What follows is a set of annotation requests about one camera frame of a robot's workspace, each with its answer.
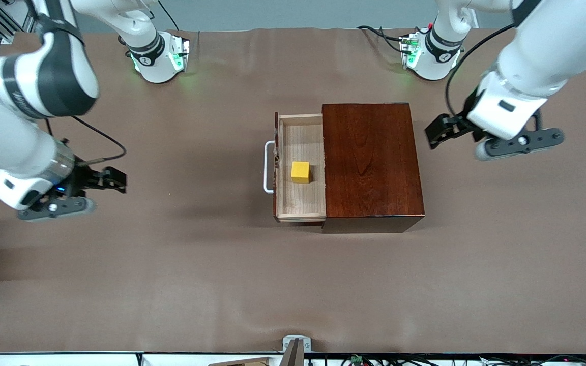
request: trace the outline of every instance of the yellow block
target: yellow block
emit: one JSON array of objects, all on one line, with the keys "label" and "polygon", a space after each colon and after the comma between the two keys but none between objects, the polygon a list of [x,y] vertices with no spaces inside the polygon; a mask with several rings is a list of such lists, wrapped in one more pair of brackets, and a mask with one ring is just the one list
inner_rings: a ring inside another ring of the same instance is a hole
[{"label": "yellow block", "polygon": [[293,162],[291,167],[293,183],[309,183],[311,181],[311,167],[309,162]]}]

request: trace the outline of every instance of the wooden cabinet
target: wooden cabinet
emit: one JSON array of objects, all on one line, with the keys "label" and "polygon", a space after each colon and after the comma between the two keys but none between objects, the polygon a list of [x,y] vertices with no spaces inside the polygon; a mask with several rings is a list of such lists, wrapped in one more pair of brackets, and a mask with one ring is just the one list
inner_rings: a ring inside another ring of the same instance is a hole
[{"label": "wooden cabinet", "polygon": [[[290,180],[293,161],[311,183]],[[408,104],[325,104],[275,113],[274,216],[323,232],[403,232],[424,217]]]}]

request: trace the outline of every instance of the gray floor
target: gray floor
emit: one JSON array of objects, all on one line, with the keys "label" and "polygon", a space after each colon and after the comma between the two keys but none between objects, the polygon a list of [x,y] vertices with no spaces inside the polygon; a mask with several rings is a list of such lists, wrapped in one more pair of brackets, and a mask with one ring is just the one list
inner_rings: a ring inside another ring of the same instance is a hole
[{"label": "gray floor", "polygon": [[[430,23],[437,13],[429,0],[162,0],[181,29],[189,31],[241,31],[254,28],[356,28],[371,25],[411,28]],[[158,29],[174,28],[167,14],[154,5]],[[509,14],[478,12],[481,28],[500,28],[511,23]],[[84,33],[112,32],[97,21],[77,14]]]}]

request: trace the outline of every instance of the white handle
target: white handle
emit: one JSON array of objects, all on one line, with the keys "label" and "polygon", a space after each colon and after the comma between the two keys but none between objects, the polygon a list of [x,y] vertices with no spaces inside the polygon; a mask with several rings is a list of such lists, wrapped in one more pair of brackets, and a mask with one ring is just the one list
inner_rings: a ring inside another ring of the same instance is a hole
[{"label": "white handle", "polygon": [[270,140],[263,146],[263,191],[269,195],[274,194],[274,190],[268,189],[268,145],[275,144],[274,140]]}]

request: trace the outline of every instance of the brown tabletop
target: brown tabletop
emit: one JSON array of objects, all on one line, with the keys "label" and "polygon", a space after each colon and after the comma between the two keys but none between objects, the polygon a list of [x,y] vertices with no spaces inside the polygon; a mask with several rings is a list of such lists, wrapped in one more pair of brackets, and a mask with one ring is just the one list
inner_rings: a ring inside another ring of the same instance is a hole
[{"label": "brown tabletop", "polygon": [[[456,105],[511,37],[467,60]],[[543,108],[564,144],[482,163],[469,137],[429,150],[444,82],[360,30],[201,33],[164,85],[116,35],[85,40],[101,98],[84,119],[128,147],[128,194],[38,224],[0,202],[0,351],[271,350],[300,333],[329,352],[586,353],[586,73]],[[21,34],[2,53],[36,46]],[[275,223],[273,113],[375,102],[410,102],[426,218],[403,234]],[[53,130],[83,158],[116,153],[70,119]]]}]

